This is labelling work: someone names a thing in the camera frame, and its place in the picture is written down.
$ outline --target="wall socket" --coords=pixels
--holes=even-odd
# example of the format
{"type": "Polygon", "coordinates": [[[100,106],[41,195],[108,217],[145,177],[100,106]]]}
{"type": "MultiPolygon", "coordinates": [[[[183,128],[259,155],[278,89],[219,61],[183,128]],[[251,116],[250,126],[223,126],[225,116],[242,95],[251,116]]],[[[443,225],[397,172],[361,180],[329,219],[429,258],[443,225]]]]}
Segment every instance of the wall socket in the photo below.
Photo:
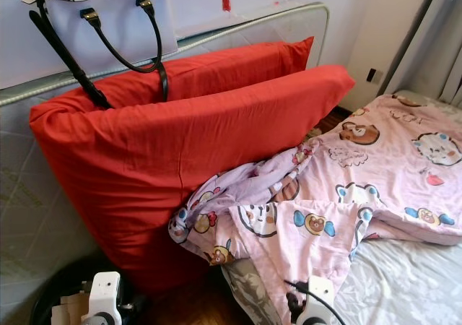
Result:
{"type": "Polygon", "coordinates": [[[367,75],[366,82],[374,83],[378,85],[382,79],[383,72],[377,69],[370,69],[369,74],[367,75]]]}

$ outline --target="black bag handle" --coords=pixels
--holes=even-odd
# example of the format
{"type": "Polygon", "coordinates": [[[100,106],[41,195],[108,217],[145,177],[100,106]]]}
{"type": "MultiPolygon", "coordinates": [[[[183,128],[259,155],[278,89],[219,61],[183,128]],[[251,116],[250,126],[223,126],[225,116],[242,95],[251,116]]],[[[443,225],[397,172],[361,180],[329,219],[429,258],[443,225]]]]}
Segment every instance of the black bag handle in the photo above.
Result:
{"type": "MultiPolygon", "coordinates": [[[[96,106],[99,106],[104,109],[113,108],[113,106],[108,102],[108,99],[103,94],[103,92],[101,92],[95,87],[92,81],[87,77],[85,72],[82,70],[82,68],[78,65],[78,63],[72,57],[69,50],[66,48],[66,46],[63,44],[63,42],[59,38],[58,34],[56,34],[56,31],[53,29],[53,26],[51,25],[50,20],[48,19],[48,16],[46,14],[45,0],[36,0],[36,2],[37,2],[37,6],[38,6],[40,14],[38,14],[35,11],[29,11],[29,17],[32,20],[32,22],[35,24],[37,29],[39,29],[39,31],[42,33],[42,35],[45,37],[45,39],[50,44],[50,46],[53,47],[54,51],[59,55],[61,60],[69,68],[74,78],[78,81],[78,83],[80,83],[83,90],[90,96],[90,99],[92,100],[92,102],[96,106]]],[[[165,67],[160,62],[160,57],[156,58],[155,63],[157,63],[157,59],[159,59],[157,66],[159,70],[160,79],[162,82],[162,92],[164,95],[164,101],[167,101],[167,91],[168,91],[167,73],[165,71],[165,67]]]]}
{"type": "Polygon", "coordinates": [[[117,52],[114,47],[110,44],[109,40],[104,35],[103,31],[101,30],[101,21],[98,13],[92,9],[83,9],[80,11],[80,18],[86,20],[96,31],[98,36],[100,37],[101,41],[107,47],[107,49],[112,53],[113,56],[117,60],[119,60],[124,66],[128,67],[130,70],[141,72],[144,74],[150,73],[155,71],[159,68],[159,64],[162,60],[162,40],[160,38],[160,31],[156,23],[156,19],[154,17],[154,7],[152,6],[151,0],[136,0],[136,5],[141,7],[143,11],[147,14],[149,20],[151,21],[152,27],[154,28],[154,32],[156,34],[156,41],[157,41],[157,56],[152,59],[153,65],[150,67],[137,67],[130,64],[129,61],[125,60],[122,55],[117,52]]]}

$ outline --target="pink blanket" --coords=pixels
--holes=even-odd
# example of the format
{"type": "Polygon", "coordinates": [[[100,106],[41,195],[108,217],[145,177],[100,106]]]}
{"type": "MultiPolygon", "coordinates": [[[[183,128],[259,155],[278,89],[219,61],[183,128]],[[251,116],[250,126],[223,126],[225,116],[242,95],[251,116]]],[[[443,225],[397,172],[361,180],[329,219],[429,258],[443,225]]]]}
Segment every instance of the pink blanket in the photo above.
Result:
{"type": "Polygon", "coordinates": [[[169,232],[210,264],[252,258],[290,324],[283,280],[315,274],[337,291],[362,239],[462,241],[461,147],[438,109],[384,95],[327,134],[211,178],[169,232]]]}

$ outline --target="red pillow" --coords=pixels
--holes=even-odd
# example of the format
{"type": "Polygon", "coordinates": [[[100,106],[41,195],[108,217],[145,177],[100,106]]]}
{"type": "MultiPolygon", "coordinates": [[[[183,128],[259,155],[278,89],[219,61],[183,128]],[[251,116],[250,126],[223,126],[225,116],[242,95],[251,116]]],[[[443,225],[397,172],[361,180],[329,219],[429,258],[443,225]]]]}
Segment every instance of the red pillow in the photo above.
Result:
{"type": "MultiPolygon", "coordinates": [[[[313,40],[307,38],[297,43],[259,43],[166,61],[167,100],[226,92],[303,71],[313,40]]],[[[150,74],[128,71],[96,81],[95,85],[103,91],[114,108],[163,101],[157,71],[150,74]]],[[[96,109],[81,88],[57,100],[61,98],[68,99],[65,104],[71,111],[88,112],[96,109]]]]}
{"type": "MultiPolygon", "coordinates": [[[[122,98],[104,83],[99,88],[108,97],[122,98]]],[[[215,173],[299,143],[352,85],[344,69],[325,66],[229,92],[106,111],[86,110],[87,97],[73,90],[34,107],[30,125],[101,248],[154,293],[206,268],[166,228],[191,192],[215,173]]],[[[131,102],[132,93],[125,93],[131,102]]]]}

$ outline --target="floor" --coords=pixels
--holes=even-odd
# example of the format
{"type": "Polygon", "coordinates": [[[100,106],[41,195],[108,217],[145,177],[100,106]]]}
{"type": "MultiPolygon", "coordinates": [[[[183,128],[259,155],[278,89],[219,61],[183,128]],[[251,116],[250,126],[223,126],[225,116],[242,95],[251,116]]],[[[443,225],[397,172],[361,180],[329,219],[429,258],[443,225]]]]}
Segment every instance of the floor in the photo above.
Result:
{"type": "MultiPolygon", "coordinates": [[[[332,130],[351,112],[334,108],[310,136],[332,130]]],[[[236,303],[221,269],[216,266],[194,283],[159,296],[139,319],[143,325],[252,325],[247,314],[236,303]]]]}

